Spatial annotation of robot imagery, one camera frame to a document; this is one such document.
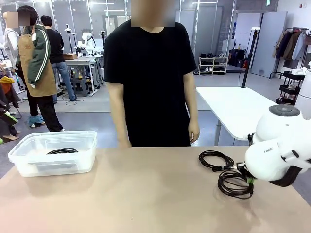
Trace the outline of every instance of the striped jacket sleeve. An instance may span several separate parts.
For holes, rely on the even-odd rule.
[[[42,78],[43,70],[50,58],[51,46],[43,28],[35,29],[33,58],[28,65],[28,83],[35,85]]]

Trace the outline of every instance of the white table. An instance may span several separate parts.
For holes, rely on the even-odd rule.
[[[250,88],[197,87],[197,92],[218,118],[214,145],[218,145],[221,125],[237,140],[246,141],[265,111],[275,102]]]
[[[96,59],[99,59],[100,57],[102,57],[102,55],[96,55],[95,57],[93,56],[78,57],[77,59],[74,59],[74,60],[65,60],[66,64],[71,67],[89,67],[89,72],[91,76],[91,85],[92,85],[92,93],[90,94],[90,96],[93,96],[97,92],[97,89],[94,86],[94,80],[96,81],[96,84],[98,86],[102,85],[99,80],[99,73],[97,71],[97,68],[94,69],[95,76],[93,76],[93,72],[92,72],[92,65],[95,65]]]

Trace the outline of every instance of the brown coat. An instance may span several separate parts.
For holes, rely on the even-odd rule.
[[[48,61],[44,67],[42,77],[36,83],[35,88],[28,83],[28,64],[33,58],[34,44],[29,34],[22,35],[18,42],[18,50],[20,55],[21,67],[24,72],[26,85],[29,93],[34,97],[51,96],[57,93],[54,73],[50,62]]]
[[[300,34],[301,34],[301,32],[297,32],[297,33],[294,33],[292,35],[290,41],[287,44],[286,50],[284,51],[283,58],[285,60],[291,60],[292,59],[293,52],[294,52],[294,49],[296,47],[296,44],[297,44],[297,41],[298,41]]]

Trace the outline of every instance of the man in black shirt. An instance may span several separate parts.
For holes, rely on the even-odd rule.
[[[140,1],[137,15],[105,41],[104,80],[120,147],[183,147],[199,137],[187,31],[180,23],[158,26],[167,1]]]
[[[49,16],[41,16],[41,22],[43,23],[44,27],[47,30],[47,35],[49,37],[50,45],[51,45],[51,54],[50,54],[50,63],[53,68],[55,81],[57,77],[57,71],[62,76],[62,79],[66,85],[66,89],[68,91],[68,96],[70,101],[74,101],[77,99],[75,96],[71,81],[69,72],[67,69],[67,65],[65,62],[65,59],[63,57],[63,51],[62,48],[64,47],[64,42],[62,35],[59,32],[56,32],[52,29],[52,19]],[[57,96],[53,96],[54,103],[57,103]]]

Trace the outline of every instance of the lab table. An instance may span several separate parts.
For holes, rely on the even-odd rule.
[[[100,78],[101,74],[100,70],[100,58],[102,55],[93,56],[85,56],[78,57],[73,60],[65,60],[67,66],[69,67],[89,67],[90,71],[90,79],[92,85],[92,93],[90,96],[93,96],[97,92],[97,88],[103,84],[103,78]]]
[[[218,146],[222,125],[234,139],[247,141],[263,113],[276,105],[250,88],[197,87],[196,90],[218,118],[214,146]]]
[[[4,233],[309,233],[311,208],[292,186],[256,180],[225,196],[205,150],[244,160],[248,147],[97,149],[89,173],[0,180]],[[212,164],[222,164],[211,157]]]

